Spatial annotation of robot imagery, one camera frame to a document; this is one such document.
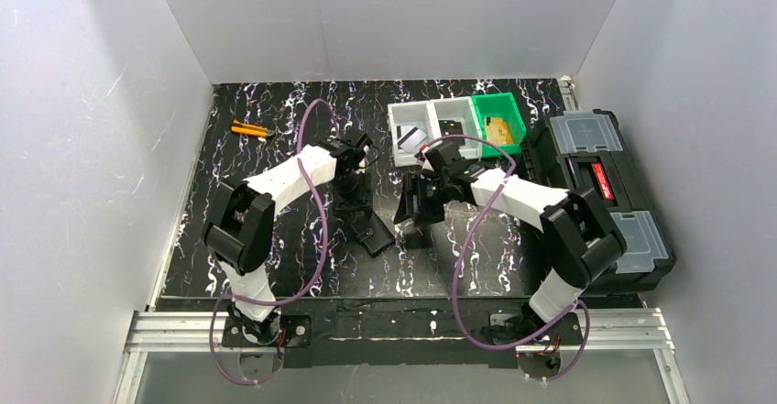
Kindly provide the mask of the black leather card holder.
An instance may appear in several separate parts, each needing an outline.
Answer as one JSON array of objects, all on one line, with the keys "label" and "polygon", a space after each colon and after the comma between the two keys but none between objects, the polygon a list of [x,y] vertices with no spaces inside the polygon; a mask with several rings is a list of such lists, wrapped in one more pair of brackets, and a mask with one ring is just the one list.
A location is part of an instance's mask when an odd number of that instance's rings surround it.
[{"label": "black leather card holder", "polygon": [[372,211],[357,212],[350,222],[355,241],[360,244],[371,257],[395,245],[395,236],[385,223]]}]

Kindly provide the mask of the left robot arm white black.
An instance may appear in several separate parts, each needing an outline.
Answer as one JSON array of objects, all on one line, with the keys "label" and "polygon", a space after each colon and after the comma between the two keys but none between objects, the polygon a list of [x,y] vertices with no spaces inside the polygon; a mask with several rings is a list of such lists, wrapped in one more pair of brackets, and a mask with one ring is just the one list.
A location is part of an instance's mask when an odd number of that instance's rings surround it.
[{"label": "left robot arm white black", "polygon": [[353,131],[303,147],[292,158],[256,176],[218,183],[206,216],[202,240],[227,276],[240,319],[257,328],[276,317],[268,281],[276,216],[318,186],[334,190],[332,211],[353,241],[372,257],[391,245],[373,210],[367,155],[373,146],[364,132]]}]

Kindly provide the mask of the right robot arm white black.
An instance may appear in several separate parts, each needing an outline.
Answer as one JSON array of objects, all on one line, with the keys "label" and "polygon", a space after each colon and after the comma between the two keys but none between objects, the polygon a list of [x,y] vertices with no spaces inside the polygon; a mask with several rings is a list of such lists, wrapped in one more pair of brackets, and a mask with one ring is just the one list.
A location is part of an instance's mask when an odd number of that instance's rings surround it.
[{"label": "right robot arm white black", "polygon": [[536,327],[557,321],[626,253],[625,236],[594,189],[547,187],[464,158],[458,139],[441,136],[421,148],[423,169],[404,175],[394,224],[436,224],[444,220],[447,204],[465,202],[482,214],[496,210],[534,228],[550,270],[524,317]]}]

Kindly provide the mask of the black card in bin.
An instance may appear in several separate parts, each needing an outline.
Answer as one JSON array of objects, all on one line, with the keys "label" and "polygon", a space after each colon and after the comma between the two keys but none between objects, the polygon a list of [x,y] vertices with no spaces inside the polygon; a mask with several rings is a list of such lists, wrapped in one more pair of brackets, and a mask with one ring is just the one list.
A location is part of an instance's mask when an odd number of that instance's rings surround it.
[{"label": "black card in bin", "polygon": [[460,121],[444,119],[439,120],[438,124],[442,136],[455,135],[455,137],[452,138],[455,143],[460,146],[465,144],[465,139],[462,138],[462,134],[464,133],[464,126]]}]

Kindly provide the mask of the white card magnetic stripe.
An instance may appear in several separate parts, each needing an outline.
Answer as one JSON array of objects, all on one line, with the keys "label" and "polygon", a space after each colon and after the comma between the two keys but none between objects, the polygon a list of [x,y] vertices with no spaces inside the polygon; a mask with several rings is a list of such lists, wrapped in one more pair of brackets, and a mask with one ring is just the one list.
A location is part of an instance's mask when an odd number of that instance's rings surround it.
[{"label": "white card magnetic stripe", "polygon": [[428,135],[417,126],[397,126],[396,146],[403,152],[415,152],[426,142]]}]

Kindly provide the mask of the tan cards in green bin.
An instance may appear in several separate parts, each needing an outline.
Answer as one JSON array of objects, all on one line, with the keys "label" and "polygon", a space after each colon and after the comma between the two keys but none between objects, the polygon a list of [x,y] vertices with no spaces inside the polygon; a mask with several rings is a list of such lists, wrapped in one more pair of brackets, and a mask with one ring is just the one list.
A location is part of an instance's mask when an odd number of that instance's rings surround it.
[{"label": "tan cards in green bin", "polygon": [[504,119],[487,116],[485,118],[484,128],[486,130],[487,140],[494,145],[506,146],[514,143],[509,124]]}]

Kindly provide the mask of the left white bin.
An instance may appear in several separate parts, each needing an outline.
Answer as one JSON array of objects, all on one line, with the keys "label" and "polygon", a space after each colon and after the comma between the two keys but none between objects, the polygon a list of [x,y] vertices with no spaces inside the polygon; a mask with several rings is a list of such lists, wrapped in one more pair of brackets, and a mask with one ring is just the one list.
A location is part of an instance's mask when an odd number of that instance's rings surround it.
[{"label": "left white bin", "polygon": [[430,101],[389,104],[388,125],[393,163],[397,168],[415,165],[421,147],[441,135]]}]

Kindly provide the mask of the white bin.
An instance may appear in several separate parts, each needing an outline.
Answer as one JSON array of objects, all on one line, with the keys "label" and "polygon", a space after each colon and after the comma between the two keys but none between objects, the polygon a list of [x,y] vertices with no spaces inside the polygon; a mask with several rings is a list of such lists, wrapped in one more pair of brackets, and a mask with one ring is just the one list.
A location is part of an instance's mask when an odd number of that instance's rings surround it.
[{"label": "white bin", "polygon": [[388,125],[393,163],[397,168],[415,165],[421,147],[441,135],[430,101],[389,104]]},{"label": "white bin", "polygon": [[[479,123],[472,99],[469,96],[432,100],[436,113],[438,132],[442,136],[466,135],[481,138]],[[482,158],[483,144],[469,138],[454,137],[462,157]]]}]

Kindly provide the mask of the middle white bin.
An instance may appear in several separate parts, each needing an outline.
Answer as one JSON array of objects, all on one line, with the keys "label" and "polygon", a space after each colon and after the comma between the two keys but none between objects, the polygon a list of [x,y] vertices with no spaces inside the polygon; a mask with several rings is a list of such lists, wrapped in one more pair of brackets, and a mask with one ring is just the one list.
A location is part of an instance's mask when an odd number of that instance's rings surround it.
[{"label": "middle white bin", "polygon": [[[436,113],[438,132],[442,136],[466,135],[481,138],[479,123],[472,99],[469,96],[432,100]],[[482,158],[483,144],[469,138],[454,137],[462,157]]]}]

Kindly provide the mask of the green bin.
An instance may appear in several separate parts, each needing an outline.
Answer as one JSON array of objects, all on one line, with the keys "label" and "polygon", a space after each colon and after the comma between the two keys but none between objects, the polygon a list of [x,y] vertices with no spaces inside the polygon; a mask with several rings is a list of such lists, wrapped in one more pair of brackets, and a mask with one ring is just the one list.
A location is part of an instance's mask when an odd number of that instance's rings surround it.
[{"label": "green bin", "polygon": [[527,128],[512,93],[478,94],[471,97],[481,125],[481,137],[511,156],[521,153]]}]

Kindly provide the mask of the black toolbox clear lids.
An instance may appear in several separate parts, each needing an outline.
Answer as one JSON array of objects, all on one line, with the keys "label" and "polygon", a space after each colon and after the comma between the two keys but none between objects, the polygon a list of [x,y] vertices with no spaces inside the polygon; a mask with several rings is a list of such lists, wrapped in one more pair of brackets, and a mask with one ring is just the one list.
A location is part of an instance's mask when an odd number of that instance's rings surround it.
[{"label": "black toolbox clear lids", "polygon": [[549,268],[598,295],[655,289],[676,255],[610,111],[544,117],[524,137],[528,180],[570,192],[537,234]]}]

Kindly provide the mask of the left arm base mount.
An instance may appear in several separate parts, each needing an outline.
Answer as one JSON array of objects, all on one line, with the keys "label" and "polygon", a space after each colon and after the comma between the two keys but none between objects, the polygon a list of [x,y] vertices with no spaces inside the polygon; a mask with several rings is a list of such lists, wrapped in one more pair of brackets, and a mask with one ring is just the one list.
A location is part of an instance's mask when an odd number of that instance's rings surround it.
[{"label": "left arm base mount", "polygon": [[[279,373],[288,350],[310,345],[311,330],[307,316],[283,316],[273,311],[265,321],[256,322],[233,311],[220,333],[210,331],[209,350],[224,378],[240,386],[258,386]],[[222,352],[237,354],[235,372],[222,362]]]}]

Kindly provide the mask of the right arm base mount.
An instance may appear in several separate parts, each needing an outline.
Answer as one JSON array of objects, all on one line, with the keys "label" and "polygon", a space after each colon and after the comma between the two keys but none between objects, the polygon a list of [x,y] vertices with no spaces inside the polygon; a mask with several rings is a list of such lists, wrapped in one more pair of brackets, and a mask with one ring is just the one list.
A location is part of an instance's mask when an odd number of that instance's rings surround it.
[{"label": "right arm base mount", "polygon": [[[533,330],[533,325],[518,314],[496,313],[489,316],[484,336],[490,344],[507,344]],[[526,378],[543,384],[559,379],[579,362],[588,337],[585,319],[569,312],[546,333],[515,347],[519,370]]]}]

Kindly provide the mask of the aluminium frame rail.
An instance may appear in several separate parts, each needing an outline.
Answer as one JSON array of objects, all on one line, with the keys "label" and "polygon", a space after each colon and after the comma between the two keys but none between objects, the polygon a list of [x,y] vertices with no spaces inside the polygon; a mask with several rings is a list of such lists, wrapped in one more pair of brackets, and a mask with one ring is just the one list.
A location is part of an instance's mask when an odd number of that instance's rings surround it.
[{"label": "aluminium frame rail", "polygon": [[[585,350],[649,350],[653,352],[662,383],[672,403],[689,398],[674,358],[674,344],[659,309],[615,308],[573,311],[585,319],[589,331]],[[301,315],[311,319],[311,342],[287,351],[287,368],[313,366],[435,366],[488,365],[511,368],[517,364],[515,347],[490,351],[463,335],[454,313],[428,301],[379,302],[347,306],[315,305]],[[134,318],[125,347],[125,359],[114,401],[131,403],[137,398],[148,354],[210,354],[209,335],[220,333],[225,312],[141,312]]]}]

